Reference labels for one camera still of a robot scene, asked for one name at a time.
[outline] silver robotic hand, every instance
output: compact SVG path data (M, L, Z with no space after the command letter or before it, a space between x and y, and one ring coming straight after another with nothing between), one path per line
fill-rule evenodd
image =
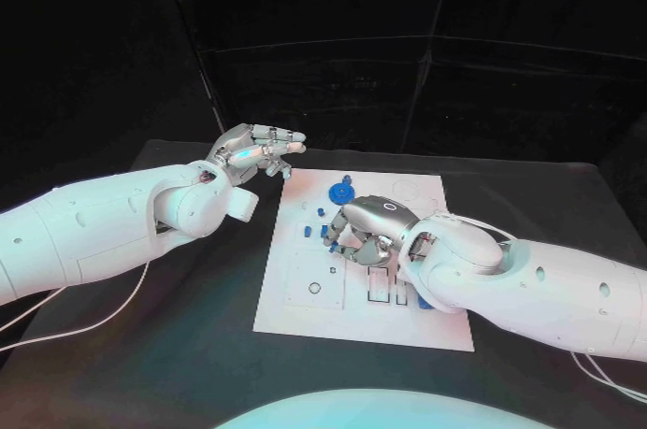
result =
M305 146L302 133L266 125L242 123L218 137L205 161L217 165L237 186L249 180L260 169L273 177L282 172L289 179L289 164L280 159L286 153L302 153Z
M390 261L393 251L399 251L410 228L419 219L410 210L387 198L370 195L357 197L341 206L332 222L327 226L322 243L352 263L381 266ZM360 239L358 249L337 244L340 234L350 224L350 231ZM416 241L410 252L422 248L423 239Z

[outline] white paper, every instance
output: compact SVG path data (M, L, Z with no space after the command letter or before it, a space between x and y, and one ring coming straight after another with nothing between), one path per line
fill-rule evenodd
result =
M437 176L292 169L282 186L253 331L474 351L468 314L419 308L412 285L394 281L394 255L386 266L384 303L383 273L373 272L378 291L370 295L367 267L328 253L321 226L329 224L340 207L327 191L344 175L351 177L355 196L387 197L419 218L435 209L448 210ZM322 217L316 215L319 207ZM303 237L305 226L311 227L309 237ZM347 227L340 244L360 246Z

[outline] white robot body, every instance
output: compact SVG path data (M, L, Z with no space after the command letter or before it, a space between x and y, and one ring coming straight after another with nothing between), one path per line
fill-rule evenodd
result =
M436 238L422 262L400 253L400 271L432 306L469 309L563 350L647 361L647 272L528 240L498 245L479 228L440 217L413 230L406 239L420 232Z
M205 161L53 189L0 215L0 305L118 275L208 236L226 214L247 222L256 203Z

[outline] table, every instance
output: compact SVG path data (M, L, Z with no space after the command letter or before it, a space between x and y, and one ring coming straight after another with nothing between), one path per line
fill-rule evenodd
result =
M184 164L208 144L148 141L133 169ZM440 175L448 209L515 236L647 266L647 250L589 164L541 164L309 150L299 168ZM282 179L244 187L260 202L249 223L151 263L115 319L83 335L18 348L0 371L2 427L211 427L288 396L386 388L459 397L557 428L647 426L647 409L597 385L570 355L469 314L475 353L252 332ZM24 337L108 315L139 269L70 288ZM600 360L610 377L647 388L647 365Z

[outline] screw hole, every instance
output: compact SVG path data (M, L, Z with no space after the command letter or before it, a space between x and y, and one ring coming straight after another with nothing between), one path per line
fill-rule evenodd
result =
M610 287L605 282L599 283L599 293L605 298L608 298L610 295Z

